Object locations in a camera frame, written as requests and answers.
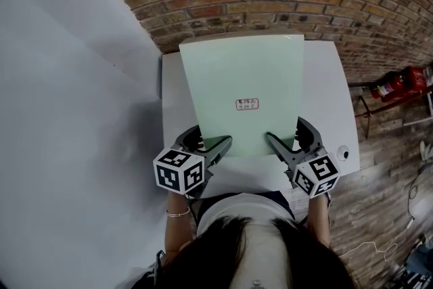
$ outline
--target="red fire extinguisher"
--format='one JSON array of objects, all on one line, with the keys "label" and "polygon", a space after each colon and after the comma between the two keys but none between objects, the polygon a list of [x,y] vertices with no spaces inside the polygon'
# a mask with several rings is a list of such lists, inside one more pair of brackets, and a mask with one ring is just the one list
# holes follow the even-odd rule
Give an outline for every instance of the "red fire extinguisher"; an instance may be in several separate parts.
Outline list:
[{"label": "red fire extinguisher", "polygon": [[381,85],[378,85],[371,91],[371,96],[375,99],[384,97],[385,95],[392,93],[393,91],[400,91],[403,89],[404,78],[395,72],[390,73],[386,76],[385,81],[381,81]]}]

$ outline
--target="red label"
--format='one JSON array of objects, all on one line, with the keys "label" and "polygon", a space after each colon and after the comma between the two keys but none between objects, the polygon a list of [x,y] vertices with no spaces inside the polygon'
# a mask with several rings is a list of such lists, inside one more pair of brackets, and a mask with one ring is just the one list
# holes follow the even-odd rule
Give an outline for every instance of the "red label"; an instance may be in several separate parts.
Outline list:
[{"label": "red label", "polygon": [[258,99],[238,99],[236,100],[236,110],[257,110],[258,109]]}]

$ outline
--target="black hair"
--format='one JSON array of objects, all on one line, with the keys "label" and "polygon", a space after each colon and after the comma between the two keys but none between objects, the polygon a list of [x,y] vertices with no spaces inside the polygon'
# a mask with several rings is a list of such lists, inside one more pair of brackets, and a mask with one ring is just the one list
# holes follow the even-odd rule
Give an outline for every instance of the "black hair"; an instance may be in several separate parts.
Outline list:
[{"label": "black hair", "polygon": [[[163,266],[155,288],[228,289],[244,254],[244,229],[249,220],[217,219]],[[288,252],[289,288],[355,288],[343,262],[305,228],[283,219],[272,223]]]},{"label": "black hair", "polygon": [[222,217],[158,273],[155,288],[225,289],[244,255],[250,218]]}]

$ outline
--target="light green folder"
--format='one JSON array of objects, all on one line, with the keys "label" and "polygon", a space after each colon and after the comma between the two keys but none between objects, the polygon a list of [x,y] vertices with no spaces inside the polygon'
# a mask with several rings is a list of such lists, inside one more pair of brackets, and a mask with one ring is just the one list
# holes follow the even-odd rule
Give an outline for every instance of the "light green folder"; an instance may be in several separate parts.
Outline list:
[{"label": "light green folder", "polygon": [[205,147],[230,135],[226,156],[273,154],[270,131],[292,145],[300,110],[304,36],[254,31],[179,46]]}]

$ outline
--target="white backdrop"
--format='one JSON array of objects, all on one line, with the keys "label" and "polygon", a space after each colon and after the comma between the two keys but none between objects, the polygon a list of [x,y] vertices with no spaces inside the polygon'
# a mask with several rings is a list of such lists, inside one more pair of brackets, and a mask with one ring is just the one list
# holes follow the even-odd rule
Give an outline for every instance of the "white backdrop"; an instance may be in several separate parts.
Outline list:
[{"label": "white backdrop", "polygon": [[163,248],[159,51],[121,0],[0,0],[0,19],[0,280],[128,287]]}]

